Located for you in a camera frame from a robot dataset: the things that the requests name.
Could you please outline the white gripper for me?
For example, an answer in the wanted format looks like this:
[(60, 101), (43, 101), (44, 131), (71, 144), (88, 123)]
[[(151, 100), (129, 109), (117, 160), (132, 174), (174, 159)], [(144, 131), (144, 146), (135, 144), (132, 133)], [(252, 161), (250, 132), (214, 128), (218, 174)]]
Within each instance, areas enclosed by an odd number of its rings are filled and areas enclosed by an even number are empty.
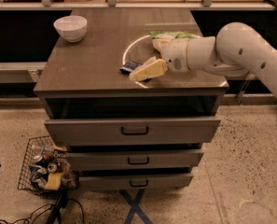
[(177, 33), (152, 33), (152, 45), (163, 59), (144, 64), (129, 74), (130, 81), (144, 81), (163, 76), (168, 68), (175, 73), (189, 71), (187, 65), (188, 38), (177, 38)]

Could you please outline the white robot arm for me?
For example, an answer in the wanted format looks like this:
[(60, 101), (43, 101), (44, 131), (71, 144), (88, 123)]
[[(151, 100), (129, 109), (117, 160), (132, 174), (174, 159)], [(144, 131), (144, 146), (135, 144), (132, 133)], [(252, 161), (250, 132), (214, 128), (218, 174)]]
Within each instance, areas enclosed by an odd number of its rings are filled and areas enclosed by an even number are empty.
[(168, 71), (202, 70), (226, 77), (251, 73), (277, 98), (277, 49), (244, 23), (229, 23), (216, 36), (176, 38), (156, 49), (160, 57), (132, 71), (131, 81), (161, 77)]

